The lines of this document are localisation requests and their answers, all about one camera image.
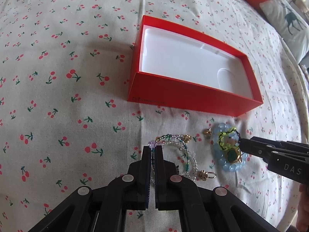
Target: pillow with deer print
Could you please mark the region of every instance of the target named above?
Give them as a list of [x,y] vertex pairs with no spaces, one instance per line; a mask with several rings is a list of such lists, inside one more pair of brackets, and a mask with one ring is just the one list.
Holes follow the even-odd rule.
[[299,63],[309,51],[307,23],[285,0],[269,0],[260,3],[260,8]]

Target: bed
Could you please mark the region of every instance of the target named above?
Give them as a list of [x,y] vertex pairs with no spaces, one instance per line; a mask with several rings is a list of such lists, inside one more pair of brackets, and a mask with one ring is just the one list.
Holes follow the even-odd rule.
[[[233,118],[127,102],[143,15],[247,54],[264,104]],[[107,185],[141,158],[144,145],[168,133],[199,137],[188,146],[199,170],[217,178],[198,179],[198,186],[225,186],[280,231],[288,228],[298,184],[254,156],[237,172],[222,171],[202,135],[224,122],[242,137],[308,140],[301,71],[274,28],[243,0],[0,0],[0,47],[1,231],[28,231],[76,188]],[[173,152],[166,156],[181,164]],[[150,193],[148,210],[127,212],[126,231],[181,231],[178,212],[155,210],[153,187]]]

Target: green bead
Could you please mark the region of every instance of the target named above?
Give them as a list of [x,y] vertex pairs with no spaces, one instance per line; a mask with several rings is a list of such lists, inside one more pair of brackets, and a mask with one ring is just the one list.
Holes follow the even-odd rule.
[[227,160],[229,163],[233,163],[237,159],[237,152],[235,150],[230,150],[227,153]]

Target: open red box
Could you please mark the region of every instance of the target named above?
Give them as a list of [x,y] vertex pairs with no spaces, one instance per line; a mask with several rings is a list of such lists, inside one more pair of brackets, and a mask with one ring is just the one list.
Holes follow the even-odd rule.
[[211,36],[143,16],[128,101],[239,116],[263,104],[248,57]]

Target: human hand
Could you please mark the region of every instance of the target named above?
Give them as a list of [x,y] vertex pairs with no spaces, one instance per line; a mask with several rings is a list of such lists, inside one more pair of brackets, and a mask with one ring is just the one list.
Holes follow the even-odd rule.
[[298,217],[296,228],[301,232],[306,232],[309,226],[309,196],[307,194],[307,186],[299,185],[300,198],[298,202]]

